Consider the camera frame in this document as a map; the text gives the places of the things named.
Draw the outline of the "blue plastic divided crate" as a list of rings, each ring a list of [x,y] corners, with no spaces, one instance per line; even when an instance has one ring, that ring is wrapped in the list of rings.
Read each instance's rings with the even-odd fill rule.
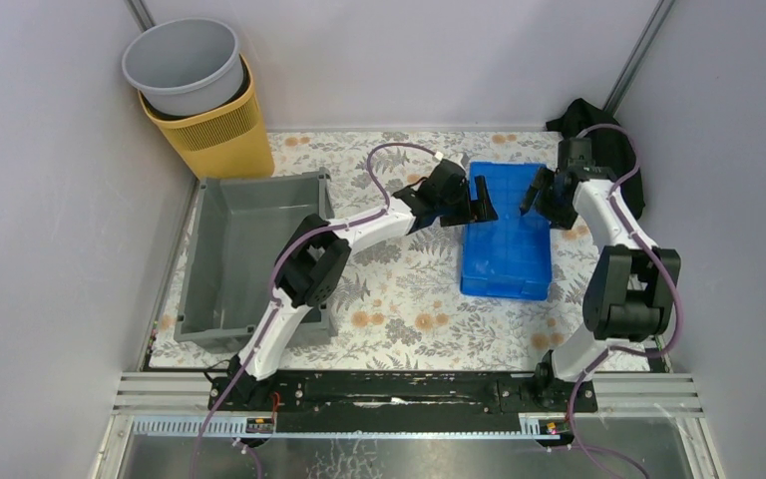
[[[463,234],[460,292],[527,301],[548,299],[553,281],[551,229],[520,204],[540,164],[473,162],[469,176],[483,176],[498,218],[470,224]]]

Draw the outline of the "large grey plastic crate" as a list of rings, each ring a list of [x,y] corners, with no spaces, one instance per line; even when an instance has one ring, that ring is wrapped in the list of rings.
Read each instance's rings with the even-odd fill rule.
[[[206,179],[199,187],[174,339],[235,353],[270,301],[266,282],[282,249],[311,214],[333,215],[328,173]]]

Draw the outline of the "grey plastic waste bin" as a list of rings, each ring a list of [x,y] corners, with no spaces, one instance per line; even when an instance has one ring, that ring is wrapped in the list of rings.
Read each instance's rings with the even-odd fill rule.
[[[127,47],[121,65],[126,80],[155,110],[175,117],[224,105],[246,80],[237,35],[207,18],[174,20],[145,31]]]

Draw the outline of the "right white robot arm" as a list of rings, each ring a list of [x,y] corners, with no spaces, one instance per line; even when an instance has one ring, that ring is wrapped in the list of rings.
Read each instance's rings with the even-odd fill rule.
[[[583,296],[582,326],[546,353],[530,387],[541,409],[556,411],[577,397],[610,353],[635,355],[636,344],[665,332],[681,258],[641,229],[615,173],[593,159],[588,138],[560,142],[557,166],[538,169],[520,211],[536,211],[559,230],[583,219],[599,251]]]

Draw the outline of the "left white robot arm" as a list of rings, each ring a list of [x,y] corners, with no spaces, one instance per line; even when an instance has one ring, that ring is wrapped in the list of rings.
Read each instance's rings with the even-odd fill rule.
[[[214,380],[210,407],[247,410],[263,406],[269,379],[302,319],[335,292],[348,260],[378,243],[433,224],[456,227],[498,218],[485,176],[468,178],[458,163],[442,158],[431,174],[394,193],[381,206],[337,220],[306,217],[278,255],[268,280],[270,299],[249,342]]]

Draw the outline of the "black cloth bundle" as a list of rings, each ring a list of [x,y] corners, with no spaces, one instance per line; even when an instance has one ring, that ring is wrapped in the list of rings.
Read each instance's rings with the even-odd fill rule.
[[[547,131],[558,132],[564,138],[576,136],[587,127],[600,124],[618,126],[611,114],[588,101],[577,98],[572,101],[559,117],[547,120]],[[613,129],[596,129],[586,135],[591,139],[592,155],[599,167],[608,167],[620,178],[638,165],[633,143],[624,133]],[[638,220],[645,208],[641,169],[620,186],[622,197],[632,215]]]

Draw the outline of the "floral patterned table mat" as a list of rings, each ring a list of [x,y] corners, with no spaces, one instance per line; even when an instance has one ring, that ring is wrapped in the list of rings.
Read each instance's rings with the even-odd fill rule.
[[[338,216],[380,196],[364,169],[396,190],[428,174],[431,151],[495,163],[553,164],[559,135],[546,132],[290,132],[269,137],[275,171],[325,169]],[[354,256],[329,302],[336,334],[287,349],[285,368],[530,370],[581,322],[582,296],[597,261],[589,229],[551,234],[553,280],[544,301],[460,291],[462,233],[431,227]]]

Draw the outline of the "yellow slatted waste bin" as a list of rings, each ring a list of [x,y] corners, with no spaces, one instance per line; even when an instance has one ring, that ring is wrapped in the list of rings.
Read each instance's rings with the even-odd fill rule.
[[[247,62],[241,63],[245,79],[234,97],[202,114],[168,115],[138,95],[146,116],[200,180],[268,178],[274,173],[253,76]]]

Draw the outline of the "aluminium frame base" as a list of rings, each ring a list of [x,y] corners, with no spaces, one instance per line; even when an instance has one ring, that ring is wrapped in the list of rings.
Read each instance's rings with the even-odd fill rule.
[[[448,440],[547,443],[557,450],[566,420],[521,416],[520,428],[503,433],[279,433],[262,412],[210,412],[210,382],[221,374],[200,372],[126,372],[92,470],[95,478],[122,476],[128,448],[139,435],[242,438],[253,440]],[[695,478],[719,478],[723,472],[710,441],[705,413],[691,376],[673,373],[600,373],[589,381],[596,394],[595,413],[575,412],[578,421],[603,425],[609,419],[662,421],[675,441],[678,459]]]

